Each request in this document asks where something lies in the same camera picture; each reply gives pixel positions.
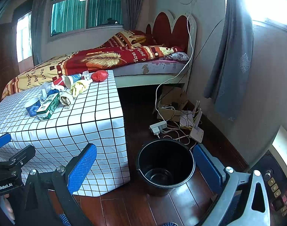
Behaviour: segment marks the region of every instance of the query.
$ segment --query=wooden floor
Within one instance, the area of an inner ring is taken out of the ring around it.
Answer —
[[[118,93],[125,121],[131,181],[100,197],[75,196],[82,210],[95,226],[156,226],[166,222],[176,222],[179,226],[197,224],[209,208],[213,196],[198,167],[186,184],[163,197],[146,194],[143,181],[135,170],[134,161],[140,147],[155,139],[149,130],[151,124],[158,122],[152,115],[155,88],[124,88]],[[212,140],[211,133],[205,133],[204,140],[212,155],[224,157],[219,149],[214,148],[215,140]],[[224,161],[238,166],[234,157],[225,157]],[[53,192],[51,198],[57,213],[62,213]]]

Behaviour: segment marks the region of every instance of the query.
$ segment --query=person's hand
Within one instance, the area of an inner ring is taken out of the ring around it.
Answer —
[[[14,221],[15,220],[15,215],[14,215],[14,212],[13,212],[13,209],[11,207],[10,202],[7,200],[7,198],[9,198],[9,196],[10,196],[9,194],[6,194],[6,195],[3,196],[4,204],[5,204],[5,208],[6,208],[7,212],[8,212],[8,215],[9,215],[10,219]]]

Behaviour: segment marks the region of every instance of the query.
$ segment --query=metal screw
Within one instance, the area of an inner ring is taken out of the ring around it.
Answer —
[[[33,170],[30,171],[30,175],[35,175],[36,172],[37,172],[37,171],[36,171],[35,169],[33,169]]]
[[[226,167],[225,169],[229,173],[233,173],[234,172],[234,169],[232,167]]]
[[[65,167],[64,166],[58,166],[57,167],[57,171],[58,172],[63,172],[65,170]]]
[[[255,176],[260,176],[260,171],[259,170],[254,170],[253,173],[254,173]]]

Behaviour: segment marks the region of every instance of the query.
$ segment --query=comforter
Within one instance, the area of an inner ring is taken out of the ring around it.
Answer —
[[[122,31],[98,48],[53,57],[12,79],[2,99],[11,94],[88,70],[113,69],[127,64],[157,59],[180,51],[177,47],[156,46],[151,35],[141,31]]]

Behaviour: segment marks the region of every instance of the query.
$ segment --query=green tissue box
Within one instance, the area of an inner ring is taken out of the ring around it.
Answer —
[[[51,117],[54,110],[60,103],[60,94],[55,93],[48,96],[48,98],[41,104],[39,109],[36,111],[37,116],[40,120],[47,120]]]

